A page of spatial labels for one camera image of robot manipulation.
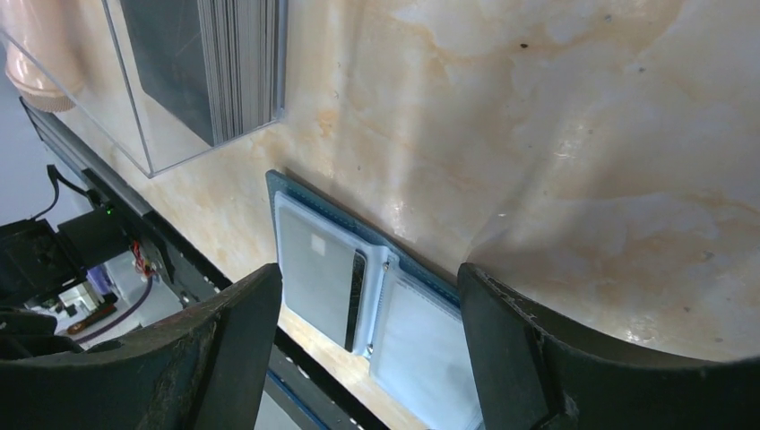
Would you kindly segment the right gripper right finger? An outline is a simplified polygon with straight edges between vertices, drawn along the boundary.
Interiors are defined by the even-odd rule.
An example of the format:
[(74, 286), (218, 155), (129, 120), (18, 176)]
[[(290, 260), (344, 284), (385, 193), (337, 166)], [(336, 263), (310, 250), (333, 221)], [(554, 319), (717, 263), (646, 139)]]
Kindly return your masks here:
[(756, 429), (759, 361), (712, 362), (587, 327), (471, 263), (462, 319), (488, 429)]

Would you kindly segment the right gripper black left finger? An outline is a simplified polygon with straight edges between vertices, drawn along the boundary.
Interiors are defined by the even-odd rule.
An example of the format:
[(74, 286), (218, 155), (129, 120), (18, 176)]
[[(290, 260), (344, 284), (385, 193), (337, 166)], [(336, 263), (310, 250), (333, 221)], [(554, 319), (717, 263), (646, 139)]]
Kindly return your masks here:
[(4, 429), (251, 429), (281, 308), (262, 266), (219, 294), (82, 348), (49, 315), (1, 311)]

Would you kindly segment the black VIP credit card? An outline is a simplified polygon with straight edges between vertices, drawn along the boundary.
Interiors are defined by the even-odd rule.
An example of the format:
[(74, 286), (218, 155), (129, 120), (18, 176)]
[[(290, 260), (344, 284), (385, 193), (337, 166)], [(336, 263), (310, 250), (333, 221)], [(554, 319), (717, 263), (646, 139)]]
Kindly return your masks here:
[(347, 233), (308, 211), (282, 207), (276, 219), (284, 304), (352, 351), (366, 256)]

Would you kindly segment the teal card holder wallet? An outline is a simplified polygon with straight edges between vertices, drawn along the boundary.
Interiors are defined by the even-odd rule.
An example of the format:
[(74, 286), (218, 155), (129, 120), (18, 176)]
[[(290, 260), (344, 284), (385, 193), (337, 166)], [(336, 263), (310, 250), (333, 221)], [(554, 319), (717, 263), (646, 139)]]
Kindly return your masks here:
[(366, 256), (354, 349), (370, 378), (429, 429), (484, 421), (454, 288), (360, 220), (282, 173), (265, 176), (276, 241), (282, 207), (308, 211), (348, 234)]

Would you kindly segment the clear plastic box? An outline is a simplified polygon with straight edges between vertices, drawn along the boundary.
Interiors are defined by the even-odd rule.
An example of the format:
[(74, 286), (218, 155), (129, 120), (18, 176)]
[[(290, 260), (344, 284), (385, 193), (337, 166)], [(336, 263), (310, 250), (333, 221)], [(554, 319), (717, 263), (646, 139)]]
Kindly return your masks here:
[(4, 1), (1, 70), (153, 176), (277, 122), (285, 1)]

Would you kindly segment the black card stack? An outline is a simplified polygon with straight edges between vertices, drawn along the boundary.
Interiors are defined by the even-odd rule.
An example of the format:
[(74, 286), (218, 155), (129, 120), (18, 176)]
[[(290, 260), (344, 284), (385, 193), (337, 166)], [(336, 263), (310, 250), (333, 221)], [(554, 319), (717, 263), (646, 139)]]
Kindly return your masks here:
[(285, 1), (123, 1), (143, 91), (209, 146), (276, 121)]

